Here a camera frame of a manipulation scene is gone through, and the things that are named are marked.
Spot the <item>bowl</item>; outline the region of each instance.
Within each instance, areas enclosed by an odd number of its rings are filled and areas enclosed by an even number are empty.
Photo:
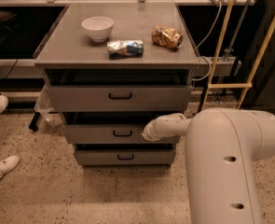
[[[96,42],[103,42],[110,36],[113,24],[114,21],[107,17],[91,17],[82,21],[88,36]]]

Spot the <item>gray countertop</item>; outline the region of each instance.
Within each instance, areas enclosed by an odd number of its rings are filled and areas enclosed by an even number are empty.
[[[89,39],[81,26],[84,19],[93,16],[107,16],[115,22],[112,34],[103,43]],[[179,31],[184,36],[183,46],[173,50],[154,44],[151,31],[156,25]],[[107,41],[137,39],[144,42],[142,57],[109,59]],[[40,67],[190,68],[199,64],[175,3],[72,4],[41,46],[35,59]]]

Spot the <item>black handle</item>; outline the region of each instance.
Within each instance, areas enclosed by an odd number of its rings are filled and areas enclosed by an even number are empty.
[[[113,136],[115,136],[115,137],[130,137],[132,135],[133,135],[133,131],[130,131],[129,134],[117,134],[116,131],[113,131]]]
[[[134,154],[131,154],[131,157],[128,157],[128,158],[121,158],[119,154],[117,154],[117,159],[119,161],[131,161],[134,159]]]
[[[108,95],[109,99],[111,100],[129,100],[131,98],[131,92],[128,96],[113,96],[112,93],[109,93]]]

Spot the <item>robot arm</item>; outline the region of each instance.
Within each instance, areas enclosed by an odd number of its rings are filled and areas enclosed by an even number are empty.
[[[186,136],[192,224],[262,223],[251,162],[275,155],[275,117],[235,109],[208,109],[173,123],[167,117],[153,120],[144,137]]]

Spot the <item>screw hole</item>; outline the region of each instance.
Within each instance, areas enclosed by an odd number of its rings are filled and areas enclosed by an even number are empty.
[[[243,204],[241,203],[233,203],[231,206],[233,208],[240,209],[240,210],[244,208]]]
[[[237,158],[233,156],[227,156],[227,157],[224,157],[224,160],[234,162],[237,160]]]

